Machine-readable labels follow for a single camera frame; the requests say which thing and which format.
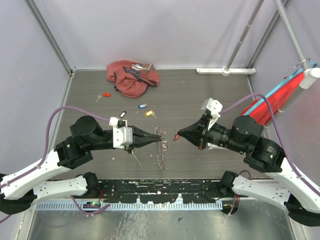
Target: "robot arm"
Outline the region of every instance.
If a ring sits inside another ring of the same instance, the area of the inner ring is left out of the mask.
[[[226,171],[220,190],[227,196],[234,194],[257,198],[288,211],[295,221],[307,226],[320,226],[320,197],[312,191],[289,165],[283,149],[274,141],[261,136],[264,127],[249,115],[238,116],[230,129],[216,123],[222,105],[212,98],[204,102],[205,113],[196,123],[178,131],[200,150],[228,149],[245,155],[244,162],[252,169],[278,181],[285,188],[272,188]],[[313,181],[297,170],[315,189]]]
[[[143,131],[135,126],[128,126],[127,120],[111,117],[110,130],[103,130],[91,116],[80,117],[70,127],[71,136],[57,144],[38,167],[41,160],[10,175],[0,174],[0,211],[16,214],[28,209],[31,204],[65,196],[94,197],[100,190],[100,184],[94,173],[72,179],[46,181],[61,173],[66,173],[93,159],[91,151],[123,149],[132,154],[134,148],[141,148],[158,142],[161,137]],[[30,169],[37,169],[11,184],[8,181]]]

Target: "metal chain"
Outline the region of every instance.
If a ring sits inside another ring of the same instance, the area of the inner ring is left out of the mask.
[[[162,130],[161,127],[156,127],[154,129],[155,134],[160,135],[162,137],[161,141],[156,143],[156,152],[157,152],[157,162],[160,169],[165,169],[165,159],[164,159],[164,151],[168,150],[167,141],[165,141],[166,132]]]

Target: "red umbrella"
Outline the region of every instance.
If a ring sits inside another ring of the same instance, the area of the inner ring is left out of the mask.
[[[282,107],[294,91],[299,86],[300,82],[305,78],[304,73],[301,72],[289,82],[278,89],[274,94],[268,97],[268,100],[272,106],[273,113],[276,114],[277,110]],[[245,114],[259,99],[254,100],[250,106],[245,108],[241,115]],[[265,125],[271,120],[271,114],[269,112],[267,104],[263,101],[255,110],[249,114],[260,125]]]

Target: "pink cloth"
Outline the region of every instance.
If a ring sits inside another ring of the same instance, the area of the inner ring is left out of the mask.
[[[109,64],[106,79],[115,83],[116,90],[128,98],[137,98],[145,93],[148,86],[157,87],[160,77],[151,63],[121,60]]]

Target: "white wall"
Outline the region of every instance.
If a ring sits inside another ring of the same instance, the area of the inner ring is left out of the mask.
[[[118,60],[223,67],[258,0],[35,0],[70,65]],[[246,67],[276,7],[264,1],[234,67]]]
[[[319,13],[320,1],[293,0],[288,7],[288,17],[296,35],[311,61],[320,62]],[[275,29],[265,49],[257,60],[253,75],[257,92],[266,94],[293,73],[299,63],[295,50],[281,22]],[[316,82],[283,113],[278,123],[289,148],[292,160],[314,182],[320,185],[320,81]],[[277,139],[273,126],[269,137]],[[305,227],[308,240],[319,239],[320,227]]]
[[[0,173],[11,174],[42,157],[68,74],[25,2],[0,2]],[[12,239],[20,220],[0,224],[0,239]]]

